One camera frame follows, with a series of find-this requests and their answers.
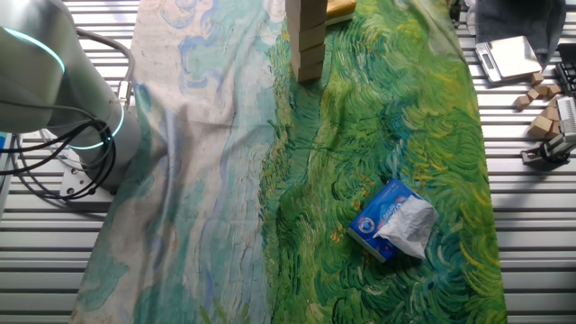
cable connector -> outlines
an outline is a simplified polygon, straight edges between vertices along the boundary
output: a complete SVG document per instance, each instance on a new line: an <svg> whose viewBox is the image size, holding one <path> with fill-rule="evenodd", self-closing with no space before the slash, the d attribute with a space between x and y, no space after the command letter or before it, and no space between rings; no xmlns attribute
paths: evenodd
<svg viewBox="0 0 576 324"><path fill-rule="evenodd" d="M128 109L130 106L130 97L132 95L132 83L130 81L121 81L118 85L118 99L122 108Z"/></svg>

glowing blue ring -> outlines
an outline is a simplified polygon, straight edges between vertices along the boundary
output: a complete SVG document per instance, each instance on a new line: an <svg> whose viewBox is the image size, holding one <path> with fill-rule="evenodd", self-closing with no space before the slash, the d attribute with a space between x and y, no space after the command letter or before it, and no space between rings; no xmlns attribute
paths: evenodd
<svg viewBox="0 0 576 324"><path fill-rule="evenodd" d="M122 114L120 115L120 122L118 123L118 127L116 127L116 130L112 133L112 137L116 136L116 134L120 130L120 127L122 126L122 123L124 122L124 109L122 108L122 105L120 105L120 110L122 111ZM103 142L100 142L98 144L94 144L94 145L89 146L89 147L75 147L72 145L68 145L68 146L71 149L95 149L95 148L101 147L103 144L104 144Z"/></svg>
<svg viewBox="0 0 576 324"><path fill-rule="evenodd" d="M60 56L58 56L58 54L56 54L56 52L54 50L52 50L48 46L44 45L44 43L42 43L39 40L34 39L33 37L26 35L25 33L21 33L19 31L15 31L15 30L12 30L12 29L6 28L6 27L3 27L3 28L5 31L7 31L9 34L14 36L15 38L17 38L21 41L29 41L30 43L38 46L39 48L41 48L43 50L45 50L48 54L50 54L58 62L58 64L60 64L60 67L62 68L62 73L64 73L66 71L66 69L64 68L64 62L62 61Z"/></svg>

metal grating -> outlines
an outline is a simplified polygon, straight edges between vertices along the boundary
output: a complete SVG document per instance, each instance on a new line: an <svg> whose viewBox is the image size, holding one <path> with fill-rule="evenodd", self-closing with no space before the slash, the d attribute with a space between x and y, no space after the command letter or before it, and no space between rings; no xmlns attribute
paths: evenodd
<svg viewBox="0 0 576 324"><path fill-rule="evenodd" d="M139 1L66 2L78 26L131 45ZM561 42L576 42L576 0ZM465 13L461 15L465 22ZM490 189L509 323L576 323L576 162L549 173L522 165L519 151L534 141L527 125L545 102L522 112L512 103L528 83L490 88L473 52L474 38L465 23L456 31L478 92ZM81 40L86 54L115 89L127 68L120 52ZM558 55L551 64L560 61ZM554 82L553 66L544 71ZM40 141L34 134L24 145ZM36 158L48 155L40 152ZM58 161L34 171L45 185L59 190L64 172ZM77 290L102 226L108 203L81 212L48 204L13 177L0 221L0 323L67 323Z"/></svg>

small wooden block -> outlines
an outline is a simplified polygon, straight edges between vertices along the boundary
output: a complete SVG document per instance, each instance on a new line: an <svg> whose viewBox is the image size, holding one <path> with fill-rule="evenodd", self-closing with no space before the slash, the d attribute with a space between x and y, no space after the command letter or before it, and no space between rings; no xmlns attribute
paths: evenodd
<svg viewBox="0 0 576 324"><path fill-rule="evenodd" d="M548 107L558 108L558 97L555 96L552 98L552 100L548 102Z"/></svg>
<svg viewBox="0 0 576 324"><path fill-rule="evenodd" d="M514 104L516 105L516 107L518 109L524 109L524 108L528 107L528 105L530 104L530 98L528 98L527 95L521 95L520 97L518 97L516 99Z"/></svg>
<svg viewBox="0 0 576 324"><path fill-rule="evenodd" d="M552 128L552 121L543 117L536 116L536 118L530 123L530 128L528 129L528 134L543 138L546 133Z"/></svg>
<svg viewBox="0 0 576 324"><path fill-rule="evenodd" d="M530 99L530 103L538 99L538 96L540 96L540 94L534 89L530 89L526 95L528 96L528 99Z"/></svg>
<svg viewBox="0 0 576 324"><path fill-rule="evenodd" d="M311 66L312 64L321 62L324 60L324 54L326 53L326 44L313 47L311 49L306 49L304 51L291 49L292 53L292 66L296 68L305 68Z"/></svg>
<svg viewBox="0 0 576 324"><path fill-rule="evenodd" d="M553 121L552 127L546 133L546 138L550 140L550 139L555 138L558 135L560 135L560 122L559 121Z"/></svg>
<svg viewBox="0 0 576 324"><path fill-rule="evenodd" d="M545 117L553 122L558 122L560 120L560 115L558 114L558 108L556 107L546 107L540 116Z"/></svg>
<svg viewBox="0 0 576 324"><path fill-rule="evenodd" d="M537 99L542 99L548 95L548 87L546 85L537 85L534 87L534 90L538 92Z"/></svg>
<svg viewBox="0 0 576 324"><path fill-rule="evenodd" d="M307 31L326 22L328 0L285 0L286 19L298 32Z"/></svg>
<svg viewBox="0 0 576 324"><path fill-rule="evenodd" d="M562 91L562 89L558 85L548 86L548 93L547 93L548 98L552 98L555 95L558 95L561 91Z"/></svg>
<svg viewBox="0 0 576 324"><path fill-rule="evenodd" d="M307 50L324 43L326 38L326 24L321 23L307 31L298 31L298 26L292 21L287 22L288 34L290 35L290 47L293 50Z"/></svg>
<svg viewBox="0 0 576 324"><path fill-rule="evenodd" d="M296 75L296 80L300 83L321 78L323 66L324 62L320 62L307 67L294 68L292 66L292 69Z"/></svg>
<svg viewBox="0 0 576 324"><path fill-rule="evenodd" d="M538 86L544 81L542 73L537 72L532 75L532 86Z"/></svg>
<svg viewBox="0 0 576 324"><path fill-rule="evenodd" d="M356 0L328 0L326 20L336 19L353 14L356 9Z"/></svg>

crumpled tissue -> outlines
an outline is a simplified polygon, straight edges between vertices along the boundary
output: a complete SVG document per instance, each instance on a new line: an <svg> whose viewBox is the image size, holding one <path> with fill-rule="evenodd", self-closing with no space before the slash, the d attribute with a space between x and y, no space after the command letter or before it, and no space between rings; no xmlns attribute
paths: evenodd
<svg viewBox="0 0 576 324"><path fill-rule="evenodd" d="M431 204L412 195L373 238L388 239L407 255L424 259L430 232L438 218L438 212Z"/></svg>

